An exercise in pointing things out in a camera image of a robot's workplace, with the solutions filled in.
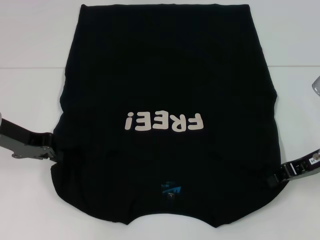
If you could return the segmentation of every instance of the white table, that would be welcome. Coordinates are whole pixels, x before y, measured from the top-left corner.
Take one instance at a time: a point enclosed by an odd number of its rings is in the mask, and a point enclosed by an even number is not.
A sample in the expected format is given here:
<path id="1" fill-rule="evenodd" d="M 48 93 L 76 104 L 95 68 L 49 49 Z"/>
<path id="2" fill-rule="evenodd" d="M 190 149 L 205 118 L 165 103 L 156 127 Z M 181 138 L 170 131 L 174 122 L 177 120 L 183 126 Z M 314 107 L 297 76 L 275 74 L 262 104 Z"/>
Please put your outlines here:
<path id="1" fill-rule="evenodd" d="M 320 148 L 320 97 L 311 88 L 320 75 L 320 2 L 315 0 L 2 0 L 3 118 L 34 132 L 54 129 L 62 113 L 64 66 L 82 3 L 250 4 L 278 93 L 282 161 Z M 1 240 L 300 240 L 320 235 L 320 174 L 290 182 L 267 206 L 219 228 L 172 214 L 143 216 L 127 226 L 88 216 L 61 200 L 49 160 L 18 160 L 11 154 L 0 148 Z"/>

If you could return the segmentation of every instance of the screw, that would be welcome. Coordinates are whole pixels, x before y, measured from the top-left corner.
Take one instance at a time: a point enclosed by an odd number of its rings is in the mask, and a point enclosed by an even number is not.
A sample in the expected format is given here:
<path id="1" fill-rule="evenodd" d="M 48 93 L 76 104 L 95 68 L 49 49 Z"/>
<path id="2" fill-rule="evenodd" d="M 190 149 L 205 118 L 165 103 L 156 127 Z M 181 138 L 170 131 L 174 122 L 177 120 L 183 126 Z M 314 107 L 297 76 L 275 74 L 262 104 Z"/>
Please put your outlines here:
<path id="1" fill-rule="evenodd" d="M 312 155 L 313 159 L 314 160 L 318 160 L 319 159 L 319 154 L 318 153 L 315 153 Z"/>

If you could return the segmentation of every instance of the white surface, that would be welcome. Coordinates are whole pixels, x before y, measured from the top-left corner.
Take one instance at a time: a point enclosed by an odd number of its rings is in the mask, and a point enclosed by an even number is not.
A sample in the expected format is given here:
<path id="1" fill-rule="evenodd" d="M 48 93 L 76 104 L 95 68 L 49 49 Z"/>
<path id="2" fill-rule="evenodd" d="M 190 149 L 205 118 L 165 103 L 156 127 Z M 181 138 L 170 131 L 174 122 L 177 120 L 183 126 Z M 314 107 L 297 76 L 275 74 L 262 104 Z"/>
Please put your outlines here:
<path id="1" fill-rule="evenodd" d="M 1 0 L 0 68 L 65 67 L 81 4 L 249 4 L 269 66 L 320 66 L 318 0 Z"/>
<path id="2" fill-rule="evenodd" d="M 61 114 L 63 69 L 0 69 L 3 118 L 51 131 Z M 282 161 L 320 147 L 320 97 L 311 87 L 320 67 L 271 67 Z M 186 216 L 158 214 L 130 225 L 96 219 L 61 200 L 49 160 L 14 159 L 0 148 L 1 240 L 301 240 L 317 239 L 320 174 L 289 183 L 269 205 L 217 229 Z"/>
<path id="3" fill-rule="evenodd" d="M 61 114 L 64 69 L 81 4 L 250 4 L 269 66 L 320 66 L 320 2 L 315 0 L 1 0 L 0 111 L 4 119 L 50 132 Z M 270 67 L 283 162 L 320 148 L 320 67 Z M 301 240 L 318 239 L 320 174 L 289 183 L 262 209 L 219 228 L 158 214 L 131 224 L 96 219 L 61 200 L 48 160 L 14 159 L 0 148 L 0 240 Z"/>

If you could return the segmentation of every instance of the label sticker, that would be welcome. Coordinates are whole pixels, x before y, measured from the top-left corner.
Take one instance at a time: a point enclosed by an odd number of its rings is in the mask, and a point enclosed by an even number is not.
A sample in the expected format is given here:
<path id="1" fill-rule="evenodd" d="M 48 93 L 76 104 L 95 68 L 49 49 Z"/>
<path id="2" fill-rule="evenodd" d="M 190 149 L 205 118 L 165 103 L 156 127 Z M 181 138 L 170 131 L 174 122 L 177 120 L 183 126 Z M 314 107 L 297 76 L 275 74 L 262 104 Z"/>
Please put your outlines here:
<path id="1" fill-rule="evenodd" d="M 316 164 L 318 162 L 320 162 L 320 158 L 318 160 L 315 160 L 313 157 L 309 159 L 309 162 L 311 163 L 311 165 Z"/>

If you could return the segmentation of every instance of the small tag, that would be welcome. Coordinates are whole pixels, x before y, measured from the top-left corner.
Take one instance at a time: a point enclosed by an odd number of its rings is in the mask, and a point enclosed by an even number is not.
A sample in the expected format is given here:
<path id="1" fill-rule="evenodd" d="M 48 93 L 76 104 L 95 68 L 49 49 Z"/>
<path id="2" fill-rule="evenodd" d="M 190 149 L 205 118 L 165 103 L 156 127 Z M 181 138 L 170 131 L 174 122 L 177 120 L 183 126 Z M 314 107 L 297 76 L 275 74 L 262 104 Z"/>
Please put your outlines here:
<path id="1" fill-rule="evenodd" d="M 174 193 L 168 193 L 167 198 L 168 198 L 169 200 L 175 200 L 176 195 L 175 195 Z"/>
<path id="2" fill-rule="evenodd" d="M 320 162 L 320 158 L 318 160 L 315 160 L 313 157 L 309 159 L 309 162 L 311 163 L 311 165 L 316 164 L 318 162 Z"/>

